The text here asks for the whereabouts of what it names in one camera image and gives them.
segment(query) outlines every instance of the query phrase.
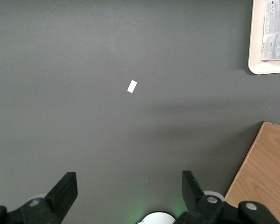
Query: wooden surface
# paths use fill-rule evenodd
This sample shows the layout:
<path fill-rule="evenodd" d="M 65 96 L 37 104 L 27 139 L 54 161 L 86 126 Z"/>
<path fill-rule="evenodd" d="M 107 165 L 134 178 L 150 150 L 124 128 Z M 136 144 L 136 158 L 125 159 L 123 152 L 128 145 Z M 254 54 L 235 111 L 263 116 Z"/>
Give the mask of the wooden surface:
<path fill-rule="evenodd" d="M 264 122 L 226 201 L 238 207 L 241 201 L 264 204 L 280 222 L 280 126 Z"/>

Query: small white paper piece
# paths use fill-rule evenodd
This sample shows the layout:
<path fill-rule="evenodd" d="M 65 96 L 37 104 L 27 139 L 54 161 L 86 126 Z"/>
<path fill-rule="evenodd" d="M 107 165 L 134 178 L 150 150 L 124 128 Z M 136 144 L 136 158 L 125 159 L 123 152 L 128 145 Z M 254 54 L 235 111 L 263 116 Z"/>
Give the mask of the small white paper piece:
<path fill-rule="evenodd" d="M 127 91 L 130 92 L 130 93 L 132 93 L 132 92 L 134 91 L 136 85 L 137 85 L 137 82 L 135 82 L 134 80 L 132 80 L 131 83 L 130 83 L 130 85 L 129 85 L 129 88 L 127 88 Z"/>

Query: white tray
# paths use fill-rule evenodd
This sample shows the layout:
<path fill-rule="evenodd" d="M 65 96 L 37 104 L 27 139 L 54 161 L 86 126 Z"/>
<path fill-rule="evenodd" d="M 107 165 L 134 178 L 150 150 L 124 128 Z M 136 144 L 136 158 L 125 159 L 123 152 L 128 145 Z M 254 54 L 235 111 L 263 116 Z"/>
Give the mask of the white tray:
<path fill-rule="evenodd" d="M 256 75 L 280 73 L 280 61 L 261 60 L 265 9 L 265 0 L 253 1 L 248 67 Z"/>

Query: screw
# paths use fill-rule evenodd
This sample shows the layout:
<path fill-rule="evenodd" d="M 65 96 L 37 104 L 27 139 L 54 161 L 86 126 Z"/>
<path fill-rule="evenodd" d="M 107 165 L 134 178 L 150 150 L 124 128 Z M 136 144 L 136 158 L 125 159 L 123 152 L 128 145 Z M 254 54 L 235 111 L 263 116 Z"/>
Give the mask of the screw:
<path fill-rule="evenodd" d="M 39 203 L 39 201 L 33 200 L 33 201 L 29 204 L 29 206 L 30 206 L 30 207 L 33 207 L 33 206 L 38 205 L 38 203 Z"/>
<path fill-rule="evenodd" d="M 257 210 L 256 205 L 253 204 L 253 203 L 247 203 L 247 204 L 246 204 L 246 207 L 247 207 L 248 209 L 250 209 L 250 210 L 253 210 L 253 211 Z"/>
<path fill-rule="evenodd" d="M 208 198 L 207 198 L 207 201 L 208 201 L 209 203 L 212 203 L 212 204 L 215 204 L 215 203 L 218 202 L 218 200 L 217 200 L 216 198 L 214 198 L 214 197 L 208 197 Z"/>

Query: newspaper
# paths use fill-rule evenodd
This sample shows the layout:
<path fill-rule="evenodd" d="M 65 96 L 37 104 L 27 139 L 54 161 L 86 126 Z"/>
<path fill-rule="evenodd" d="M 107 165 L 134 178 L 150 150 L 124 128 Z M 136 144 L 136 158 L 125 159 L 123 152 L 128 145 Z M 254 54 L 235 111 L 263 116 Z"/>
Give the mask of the newspaper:
<path fill-rule="evenodd" d="M 280 0 L 266 0 L 261 60 L 280 60 Z"/>

